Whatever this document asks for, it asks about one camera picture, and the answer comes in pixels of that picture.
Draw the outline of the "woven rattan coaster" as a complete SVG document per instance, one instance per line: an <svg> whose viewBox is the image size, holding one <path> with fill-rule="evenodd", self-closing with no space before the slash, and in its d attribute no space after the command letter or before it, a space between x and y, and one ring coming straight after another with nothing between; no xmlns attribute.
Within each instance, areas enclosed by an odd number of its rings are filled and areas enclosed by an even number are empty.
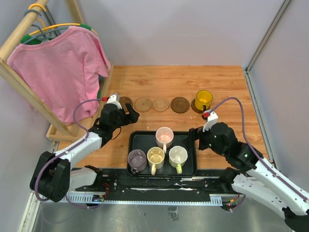
<svg viewBox="0 0 309 232"><path fill-rule="evenodd" d="M153 101L153 108L158 112L163 112L169 108L169 101L166 98L156 98Z"/></svg>
<svg viewBox="0 0 309 232"><path fill-rule="evenodd" d="M134 101L134 108L138 112L147 112L152 108L152 101L147 97L140 97Z"/></svg>

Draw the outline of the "dark wooden coaster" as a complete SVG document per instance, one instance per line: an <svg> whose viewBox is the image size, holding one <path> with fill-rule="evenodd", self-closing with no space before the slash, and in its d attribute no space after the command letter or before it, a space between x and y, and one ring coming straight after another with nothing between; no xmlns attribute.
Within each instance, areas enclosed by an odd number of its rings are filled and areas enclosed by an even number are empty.
<svg viewBox="0 0 309 232"><path fill-rule="evenodd" d="M193 109L193 111L199 114L207 110L205 103L201 102L197 98L193 99L193 101L191 102L191 108Z"/></svg>
<svg viewBox="0 0 309 232"><path fill-rule="evenodd" d="M128 111L126 104L129 103L131 106L133 106L133 101L131 98L129 97L120 97L119 102L122 106L122 108L124 109L125 112Z"/></svg>
<svg viewBox="0 0 309 232"><path fill-rule="evenodd" d="M171 108L178 114L185 113L189 110L189 101L184 97L176 97L171 101Z"/></svg>

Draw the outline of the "yellow transparent cup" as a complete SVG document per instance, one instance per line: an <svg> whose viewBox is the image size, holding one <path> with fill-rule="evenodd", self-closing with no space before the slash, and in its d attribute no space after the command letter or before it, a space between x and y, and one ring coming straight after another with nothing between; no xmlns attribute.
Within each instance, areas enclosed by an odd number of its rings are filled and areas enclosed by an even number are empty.
<svg viewBox="0 0 309 232"><path fill-rule="evenodd" d="M200 90L195 97L195 107L200 111L209 109L213 95L207 90Z"/></svg>

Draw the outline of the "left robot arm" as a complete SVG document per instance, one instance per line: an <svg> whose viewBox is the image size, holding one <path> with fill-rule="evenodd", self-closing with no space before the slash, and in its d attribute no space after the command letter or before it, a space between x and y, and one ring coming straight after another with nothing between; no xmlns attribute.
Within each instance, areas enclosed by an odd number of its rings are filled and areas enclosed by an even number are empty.
<svg viewBox="0 0 309 232"><path fill-rule="evenodd" d="M98 191L103 187L103 179L96 168L73 168L90 153L105 146L116 129L138 121L139 113L130 104L126 107L127 112L114 103L105 104L100 117L81 139L56 153L45 151L40 155L29 185L39 201L57 203L72 189L88 186Z"/></svg>

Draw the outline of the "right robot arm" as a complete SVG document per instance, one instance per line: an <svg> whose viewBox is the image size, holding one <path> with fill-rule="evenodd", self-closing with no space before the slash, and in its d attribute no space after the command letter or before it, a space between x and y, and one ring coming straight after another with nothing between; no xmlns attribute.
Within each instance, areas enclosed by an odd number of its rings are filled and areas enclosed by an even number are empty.
<svg viewBox="0 0 309 232"><path fill-rule="evenodd" d="M231 165L219 180L223 193L246 195L276 212L294 232L309 230L309 193L278 171L248 143L240 142L225 123L210 129L191 128L186 144L199 142L199 150L211 149Z"/></svg>

